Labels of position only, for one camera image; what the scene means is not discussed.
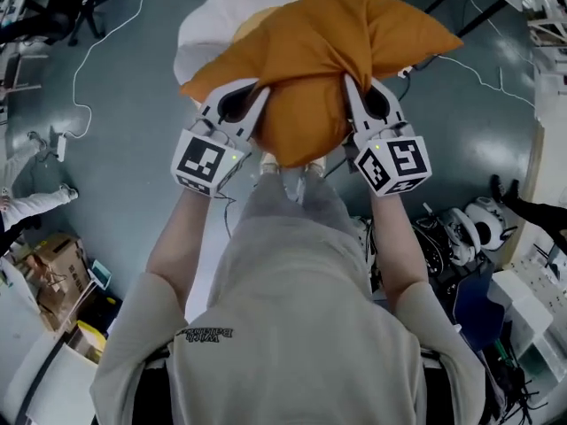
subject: cable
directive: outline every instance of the cable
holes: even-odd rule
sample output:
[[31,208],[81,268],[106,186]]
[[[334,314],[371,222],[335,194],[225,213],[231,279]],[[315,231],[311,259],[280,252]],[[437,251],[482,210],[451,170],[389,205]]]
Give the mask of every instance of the cable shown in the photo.
[[81,293],[81,295],[77,299],[77,302],[74,304],[71,311],[67,314],[65,319],[61,321],[61,326],[60,326],[61,328],[63,328],[66,325],[66,323],[71,318],[71,315],[74,313],[75,310],[77,310],[81,306],[81,304],[84,302],[84,300],[87,298],[87,296],[96,289],[97,289],[97,284],[94,281],[91,280],[89,282],[89,284],[87,285],[87,288],[85,288],[83,293]]
[[409,87],[411,87],[411,75],[407,74],[406,75],[406,80],[408,82],[408,84],[406,85],[406,89],[404,89],[403,93],[401,94],[400,97],[398,97],[398,101],[401,101],[404,97],[406,97],[406,94],[409,91]]
[[459,31],[461,31],[464,28],[464,16],[467,12],[467,5],[468,4],[469,4],[469,0],[465,0],[464,4],[462,4],[461,27],[459,28]]
[[[470,2],[471,2],[472,5],[477,9],[478,12],[481,12],[481,13],[482,13],[482,10],[481,10],[480,8],[478,8],[478,6],[477,6],[477,4],[475,4],[475,1],[474,1],[474,0],[470,0]],[[518,55],[518,56],[519,56],[523,61],[525,61],[526,63],[529,63],[529,64],[532,65],[532,66],[535,66],[535,64],[534,64],[531,60],[527,59],[527,58],[524,57],[520,52],[517,51],[517,49],[508,41],[508,38],[507,38],[506,36],[504,36],[498,28],[496,28],[496,26],[493,24],[493,22],[492,22],[490,19],[488,19],[487,22],[491,25],[491,27],[494,29],[494,31],[495,31],[498,35],[501,36],[501,38],[504,40],[504,42],[508,45],[508,47],[510,47],[510,48],[512,49],[512,51],[513,51],[516,55]]]
[[229,239],[230,239],[232,237],[232,234],[230,233],[230,228],[229,228],[229,206],[232,205],[233,203],[236,203],[236,199],[232,197],[228,197],[224,195],[222,192],[217,192],[217,194],[219,194],[219,197],[215,197],[215,198],[229,200],[226,206],[224,207],[224,227],[227,229],[227,235],[229,235]]
[[323,178],[326,178],[327,176],[329,176],[330,174],[334,173],[335,170],[337,170],[340,166],[342,166],[344,163],[346,162],[346,158],[343,158],[343,160],[341,160],[338,164],[336,164],[334,167],[331,168],[331,170],[329,170],[329,172],[327,172]]
[[134,14],[134,16],[132,16],[130,19],[126,20],[125,22],[122,22],[120,25],[118,25],[116,28],[113,28],[110,33],[108,35],[106,35],[103,39],[95,42],[93,45],[91,45],[89,47],[89,50],[87,50],[87,55],[85,55],[84,60],[82,61],[81,65],[77,68],[77,70],[74,73],[73,76],[73,104],[75,104],[75,106],[77,107],[82,107],[85,108],[89,111],[89,121],[87,122],[87,127],[85,127],[85,130],[80,134],[80,135],[76,135],[75,133],[67,130],[63,133],[63,135],[67,135],[69,134],[72,138],[75,139],[80,139],[82,137],[84,137],[87,132],[89,132],[89,128],[90,128],[90,122],[92,121],[92,109],[90,108],[90,106],[86,105],[86,104],[79,104],[77,103],[77,98],[76,98],[76,82],[77,82],[77,74],[82,70],[82,67],[85,66],[85,63],[87,62],[87,58],[89,58],[90,52],[96,47],[98,46],[100,43],[102,43],[103,41],[105,41],[106,39],[108,39],[108,37],[114,33],[117,32],[118,30],[120,30],[122,27],[124,27],[126,24],[128,24],[130,21],[134,20],[136,17],[138,17],[138,15],[140,14],[140,12],[142,11],[142,4],[144,3],[144,0],[140,0],[140,6],[138,8],[138,11],[136,12],[136,14]]
[[466,68],[466,69],[472,71],[472,72],[477,76],[478,82],[479,82],[481,85],[483,85],[483,86],[485,86],[485,87],[488,87],[489,89],[493,89],[494,91],[501,91],[502,93],[504,93],[505,95],[508,95],[508,96],[510,96],[510,97],[515,97],[516,99],[519,99],[520,101],[524,101],[526,104],[530,105],[531,107],[533,107],[533,108],[535,109],[535,105],[533,105],[533,104],[532,104],[530,101],[528,101],[527,99],[525,99],[525,98],[523,98],[523,97],[520,97],[520,96],[518,96],[518,95],[514,95],[513,93],[508,93],[508,91],[506,91],[506,90],[504,89],[504,82],[503,82],[503,79],[502,79],[502,69],[501,69],[501,68],[498,68],[499,75],[500,75],[500,87],[499,87],[499,88],[496,88],[496,87],[493,87],[492,85],[490,85],[490,84],[488,84],[488,83],[483,82],[483,81],[482,81],[482,78],[480,77],[480,74],[479,74],[475,69],[471,68],[470,66],[466,66],[465,64],[461,63],[461,62],[458,61],[458,60],[455,60],[454,58],[444,57],[443,55],[438,55],[438,57],[439,57],[439,58],[443,58],[443,59],[445,59],[445,60],[452,61],[453,63],[456,63],[457,65],[460,65],[460,66],[462,66],[462,67],[464,67],[464,68]]
[[431,63],[433,63],[433,61],[435,60],[435,58],[437,58],[437,55],[434,55],[433,57],[431,57],[431,59],[430,59],[427,63],[425,63],[425,65],[423,65],[423,66],[414,65],[414,69],[415,69],[416,71],[423,71],[426,67],[429,67],[429,65],[430,65]]

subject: cardboard box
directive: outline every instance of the cardboard box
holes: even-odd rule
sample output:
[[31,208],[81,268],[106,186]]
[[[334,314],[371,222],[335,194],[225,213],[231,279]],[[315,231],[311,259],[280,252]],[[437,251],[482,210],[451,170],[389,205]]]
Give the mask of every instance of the cardboard box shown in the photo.
[[34,270],[42,277],[37,295],[43,324],[58,330],[89,285],[85,251],[80,239],[57,233],[35,247]]
[[89,285],[85,251],[80,239],[57,233],[35,247],[35,255],[47,267],[50,287],[76,300]]

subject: hand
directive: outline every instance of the hand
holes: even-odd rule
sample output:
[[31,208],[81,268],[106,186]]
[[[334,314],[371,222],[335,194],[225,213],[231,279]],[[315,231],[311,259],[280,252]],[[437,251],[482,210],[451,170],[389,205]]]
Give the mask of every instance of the hand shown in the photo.
[[8,206],[10,206],[10,197],[8,197],[7,195],[2,195],[2,198],[0,198],[0,211],[8,211]]

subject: black shoe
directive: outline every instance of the black shoe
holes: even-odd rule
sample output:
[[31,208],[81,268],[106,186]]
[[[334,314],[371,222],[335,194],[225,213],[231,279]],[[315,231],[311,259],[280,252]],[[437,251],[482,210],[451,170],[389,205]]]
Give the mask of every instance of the black shoe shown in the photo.
[[519,198],[520,197],[520,181],[514,180],[512,184],[510,184],[510,190],[506,194],[506,197],[509,198]]
[[496,203],[502,203],[502,197],[506,195],[506,189],[502,186],[500,176],[493,174],[490,178],[490,190],[493,193],[493,199]]

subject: power strip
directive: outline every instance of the power strip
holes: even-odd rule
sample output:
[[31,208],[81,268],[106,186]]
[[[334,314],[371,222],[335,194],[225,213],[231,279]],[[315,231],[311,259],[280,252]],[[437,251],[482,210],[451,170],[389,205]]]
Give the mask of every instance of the power strip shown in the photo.
[[57,139],[57,160],[59,162],[63,162],[65,160],[65,149],[67,146],[67,138],[64,134],[59,134]]

